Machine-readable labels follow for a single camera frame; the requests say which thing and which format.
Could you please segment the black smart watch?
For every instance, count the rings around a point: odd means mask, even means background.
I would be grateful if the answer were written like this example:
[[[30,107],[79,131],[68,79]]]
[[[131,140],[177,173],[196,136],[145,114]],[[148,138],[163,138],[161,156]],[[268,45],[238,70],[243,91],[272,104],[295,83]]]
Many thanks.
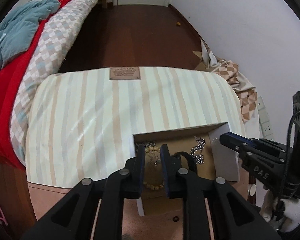
[[[195,174],[198,174],[197,164],[195,159],[190,155],[189,153],[185,151],[176,152],[172,155],[173,158],[181,160],[181,157],[185,158],[187,161],[187,165],[190,171],[194,172]]]

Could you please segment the white cardboard jewelry box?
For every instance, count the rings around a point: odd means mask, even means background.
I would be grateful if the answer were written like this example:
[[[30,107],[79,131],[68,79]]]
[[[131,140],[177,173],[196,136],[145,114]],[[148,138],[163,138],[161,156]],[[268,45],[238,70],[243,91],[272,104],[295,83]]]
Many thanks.
[[[238,154],[222,146],[219,138],[229,132],[228,122],[193,126],[166,131],[138,133],[132,136],[134,148],[143,145],[146,151],[144,190],[136,201],[141,217],[160,215],[181,208],[179,200],[169,200],[164,190],[163,163],[160,148],[167,145],[171,156],[181,166],[197,172],[201,178],[214,180],[222,177],[226,181],[240,182]]]

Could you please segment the white paper cup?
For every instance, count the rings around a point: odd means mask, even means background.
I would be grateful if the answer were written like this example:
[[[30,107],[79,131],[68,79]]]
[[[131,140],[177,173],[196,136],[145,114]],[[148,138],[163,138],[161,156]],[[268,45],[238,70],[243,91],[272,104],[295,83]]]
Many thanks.
[[[249,184],[248,185],[248,196],[253,197],[256,194],[256,184]]]

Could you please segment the checkered beige cloth pile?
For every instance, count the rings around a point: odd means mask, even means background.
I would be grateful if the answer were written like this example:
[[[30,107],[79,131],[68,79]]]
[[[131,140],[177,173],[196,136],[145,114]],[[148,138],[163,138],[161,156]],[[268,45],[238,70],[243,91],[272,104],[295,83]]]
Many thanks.
[[[239,65],[232,61],[220,60],[213,72],[224,78],[239,98],[243,123],[248,122],[257,108],[256,87],[239,71]]]

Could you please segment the striped pink table cloth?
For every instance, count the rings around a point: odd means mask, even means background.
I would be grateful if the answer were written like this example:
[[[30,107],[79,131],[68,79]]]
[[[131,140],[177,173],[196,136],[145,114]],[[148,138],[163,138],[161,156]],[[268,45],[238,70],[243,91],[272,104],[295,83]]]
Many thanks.
[[[25,165],[31,203],[42,218],[83,178],[99,180],[134,156],[132,137],[227,123],[244,135],[239,99],[220,75],[140,67],[132,80],[110,68],[55,74],[37,88]]]

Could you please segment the bed with red blanket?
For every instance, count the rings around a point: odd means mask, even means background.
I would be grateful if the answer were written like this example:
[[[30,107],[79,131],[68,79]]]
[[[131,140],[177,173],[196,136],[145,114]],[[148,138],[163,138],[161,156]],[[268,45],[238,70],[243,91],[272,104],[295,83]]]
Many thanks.
[[[25,137],[38,86],[58,72],[81,26],[99,0],[59,0],[40,22],[27,51],[0,70],[0,162],[25,170]]]

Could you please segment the blue-grey quilt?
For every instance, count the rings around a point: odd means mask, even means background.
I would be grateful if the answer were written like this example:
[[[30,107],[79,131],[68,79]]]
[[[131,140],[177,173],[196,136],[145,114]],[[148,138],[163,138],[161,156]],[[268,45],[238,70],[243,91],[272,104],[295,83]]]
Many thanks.
[[[0,70],[27,51],[41,21],[57,12],[59,0],[19,0],[0,23]]]

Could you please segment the white wall power strip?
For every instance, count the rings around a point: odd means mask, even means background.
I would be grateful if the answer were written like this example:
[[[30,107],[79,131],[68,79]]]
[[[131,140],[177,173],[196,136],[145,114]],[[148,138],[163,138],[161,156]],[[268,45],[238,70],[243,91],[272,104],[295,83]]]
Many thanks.
[[[274,141],[274,134],[270,123],[270,118],[261,96],[257,98],[257,111],[259,116],[260,131],[263,139]]]

